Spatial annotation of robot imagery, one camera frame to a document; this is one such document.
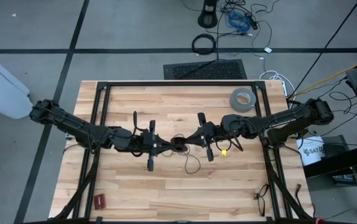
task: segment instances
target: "yellow object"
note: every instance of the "yellow object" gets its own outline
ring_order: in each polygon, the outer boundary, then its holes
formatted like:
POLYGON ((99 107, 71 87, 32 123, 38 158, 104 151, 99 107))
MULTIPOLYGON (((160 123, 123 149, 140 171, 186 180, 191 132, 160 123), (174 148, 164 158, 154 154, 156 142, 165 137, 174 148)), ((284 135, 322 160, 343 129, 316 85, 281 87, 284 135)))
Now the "yellow object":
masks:
POLYGON ((332 76, 330 76, 330 77, 328 77, 328 78, 326 78, 326 79, 324 79, 324 80, 321 80, 321 81, 317 82, 316 84, 311 85, 311 86, 307 87, 306 89, 297 92, 297 93, 294 94, 293 96, 297 96, 297 95, 299 95, 299 94, 301 94, 301 93, 303 93, 303 92, 305 92, 305 91, 307 91, 307 90, 309 90, 309 89, 312 89, 312 88, 316 87, 317 85, 319 85, 319 84, 321 84, 321 83, 323 83, 323 82, 326 82, 326 81, 329 81, 329 80, 331 80, 331 79, 333 79, 333 78, 336 78, 336 77, 338 77, 339 75, 341 75, 341 74, 347 72, 347 70, 353 69, 353 68, 355 68, 355 67, 357 67, 357 64, 354 65, 354 66, 352 66, 352 67, 350 67, 350 68, 347 68, 346 70, 340 71, 340 72, 338 72, 338 73, 336 73, 336 74, 334 74, 334 75, 332 75, 332 76))

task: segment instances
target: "white bucket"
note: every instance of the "white bucket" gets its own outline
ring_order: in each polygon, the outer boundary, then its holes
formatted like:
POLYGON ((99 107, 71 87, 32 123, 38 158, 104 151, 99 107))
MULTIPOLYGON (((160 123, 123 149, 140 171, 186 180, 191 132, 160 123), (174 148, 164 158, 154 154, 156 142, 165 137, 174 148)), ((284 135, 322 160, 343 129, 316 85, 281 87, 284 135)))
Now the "white bucket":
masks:
POLYGON ((27 116, 33 104, 28 88, 0 65, 0 113, 19 119, 27 116))

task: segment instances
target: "duct tape roll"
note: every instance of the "duct tape roll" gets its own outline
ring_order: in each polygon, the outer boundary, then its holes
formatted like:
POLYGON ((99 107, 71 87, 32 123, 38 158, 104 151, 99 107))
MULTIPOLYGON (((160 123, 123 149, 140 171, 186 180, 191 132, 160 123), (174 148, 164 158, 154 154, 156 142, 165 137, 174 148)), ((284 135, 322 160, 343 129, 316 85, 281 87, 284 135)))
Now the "duct tape roll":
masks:
POLYGON ((253 91, 247 88, 237 88, 234 90, 231 98, 229 99, 229 104, 232 109, 237 112, 244 113, 254 108, 256 104, 256 96, 253 91), (239 98, 247 99, 247 103, 242 102, 239 98))

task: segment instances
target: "wooden tabletop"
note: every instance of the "wooden tabletop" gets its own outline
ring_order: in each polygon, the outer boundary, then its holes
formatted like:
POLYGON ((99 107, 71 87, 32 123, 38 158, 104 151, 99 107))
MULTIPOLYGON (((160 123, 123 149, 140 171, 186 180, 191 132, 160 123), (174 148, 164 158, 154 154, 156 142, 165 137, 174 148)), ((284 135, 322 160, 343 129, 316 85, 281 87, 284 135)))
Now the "wooden tabletop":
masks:
MULTIPOLYGON (((97 81, 81 83, 74 115, 90 120, 97 81)), ((266 81, 271 113, 287 109, 280 81, 266 81)), ((230 95, 239 86, 114 86, 108 103, 107 126, 122 126, 133 130, 132 114, 138 113, 138 126, 148 128, 149 121, 156 120, 155 133, 169 141, 176 134, 189 136, 198 128, 197 113, 205 113, 206 120, 219 124, 226 114, 237 113, 229 103, 230 95)), ((263 114, 264 105, 259 94, 263 114)), ((104 95, 101 94, 98 110, 100 120, 104 95)), ((242 113, 255 116, 255 110, 242 113)), ((154 171, 147 171, 147 156, 134 157, 103 149, 95 185, 95 195, 105 194, 106 209, 91 211, 91 219, 103 220, 158 220, 158 221, 264 221, 259 205, 253 199, 256 192, 267 184, 262 147, 256 139, 239 141, 241 152, 234 146, 226 157, 212 145, 215 160, 208 162, 206 152, 198 146, 190 146, 190 154, 199 159, 201 168, 194 174, 185 171, 186 156, 169 152, 154 159, 154 171)), ((67 141, 67 146, 75 144, 67 141)), ((297 148, 291 140, 288 146, 297 148)), ((227 142, 219 143, 228 147, 227 142)), ((305 180, 302 163, 296 152, 280 150, 286 184, 294 195, 297 184, 302 185, 299 199, 308 214, 312 204, 305 180)), ((60 174, 50 210, 50 216, 58 214, 75 193, 78 186, 83 148, 69 148, 63 155, 60 174)), ((198 168, 194 157, 189 157, 187 170, 198 168)), ((285 216, 282 197, 277 188, 280 215, 285 216)), ((84 214, 83 194, 80 217, 84 214)), ((272 216, 271 198, 268 192, 266 216, 272 216)))

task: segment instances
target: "floor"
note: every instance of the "floor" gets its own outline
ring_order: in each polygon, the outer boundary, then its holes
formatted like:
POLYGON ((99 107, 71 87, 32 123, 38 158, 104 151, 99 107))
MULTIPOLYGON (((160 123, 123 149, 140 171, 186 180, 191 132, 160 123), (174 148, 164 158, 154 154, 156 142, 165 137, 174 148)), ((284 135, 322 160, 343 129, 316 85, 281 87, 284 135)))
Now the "floor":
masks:
MULTIPOLYGON (((246 1, 247 7, 254 2, 246 1)), ((271 6, 273 1, 257 2, 271 6)), ((185 3, 192 9, 202 7, 202 1, 185 3)), ((273 30, 269 45, 273 52, 259 54, 265 57, 267 70, 276 70, 299 84, 356 3, 281 0, 271 13, 260 12, 257 19, 267 21, 273 30), (304 49, 304 53, 293 53, 293 48, 304 49)), ((180 0, 0 0, 0 63, 31 90, 32 101, 54 97, 72 112, 82 80, 161 80, 164 64, 213 60, 215 55, 190 53, 193 38, 205 32, 196 23, 197 17, 198 12, 187 9, 180 0), (86 12, 80 17, 83 6, 86 12), (75 31, 83 18, 81 29, 75 31), (109 51, 96 54, 94 49, 109 51), (178 49, 188 53, 174 53, 178 49)), ((229 30, 225 24, 220 27, 220 32, 229 30)), ((219 47, 250 48, 252 39, 227 37, 220 40, 219 47)), ((255 48, 264 48, 268 40, 268 26, 262 24, 255 48)), ((332 51, 322 54, 300 89, 356 64, 357 52, 340 51, 356 47, 357 7, 327 46, 332 51)), ((220 57, 242 59, 249 79, 258 79, 263 72, 264 61, 247 51, 220 53, 220 57)), ((354 94, 345 84, 335 90, 354 94)), ((319 93, 313 91, 298 99, 304 101, 319 93)), ((334 110, 348 106, 347 101, 324 99, 334 110)), ((335 116, 332 124, 310 129, 322 134, 351 118, 351 114, 335 116)), ((355 124, 357 117, 328 136, 342 134, 348 143, 357 144, 355 124)), ((16 218, 43 131, 44 127, 28 118, 12 120, 0 115, 0 223, 12 223, 16 218)), ((25 222, 47 218, 64 145, 63 133, 53 128, 28 209, 21 216, 25 222)), ((326 177, 309 179, 308 184, 317 216, 330 217, 353 208, 330 220, 357 223, 357 188, 334 187, 326 177)))

